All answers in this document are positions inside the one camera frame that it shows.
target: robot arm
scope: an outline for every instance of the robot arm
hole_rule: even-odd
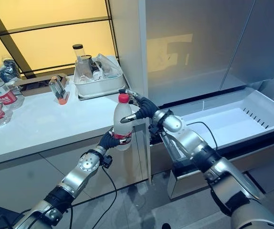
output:
[[[130,90],[119,90],[130,95],[130,103],[140,106],[135,114],[124,117],[126,123],[149,117],[152,133],[160,134],[169,154],[181,151],[203,173],[211,188],[211,195],[221,211],[231,216],[233,229],[274,229],[274,215],[259,202],[255,186],[226,158],[221,157],[201,136],[190,130],[181,117],[169,110],[159,110],[147,98]]]
[[[13,228],[49,229],[51,226],[56,226],[61,220],[63,213],[85,188],[88,180],[96,174],[99,166],[109,168],[111,165],[112,157],[106,156],[106,151],[131,141],[130,137],[115,139],[111,131],[112,129],[103,135],[94,149],[90,149],[83,154],[76,167]]]

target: countertop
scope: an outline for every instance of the countertop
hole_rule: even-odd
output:
[[[99,136],[113,125],[118,94],[80,101],[73,76],[68,78],[67,104],[59,105],[52,92],[27,96],[0,127],[0,162]]]

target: white dish rack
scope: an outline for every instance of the white dish rack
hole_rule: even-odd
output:
[[[118,61],[114,56],[106,57],[110,59],[114,64],[119,66]],[[123,89],[126,86],[123,75],[109,79],[80,83],[80,79],[76,71],[74,71],[74,84],[78,90],[79,96],[84,99],[95,98],[108,94],[115,94],[118,92],[119,89]]]

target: gray floor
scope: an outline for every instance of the gray floor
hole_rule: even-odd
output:
[[[147,181],[118,191],[112,208],[97,229],[160,229],[169,223],[172,229],[228,229],[230,218],[213,202],[208,189],[170,201],[167,194],[168,173],[157,174],[153,184]],[[115,194],[74,207],[73,229],[92,228],[108,208]],[[274,213],[274,191],[265,195],[263,204]],[[70,213],[64,215],[57,229],[67,229]]]

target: red bottle cap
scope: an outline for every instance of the red bottle cap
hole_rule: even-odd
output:
[[[120,94],[118,100],[123,104],[128,103],[128,94]]]

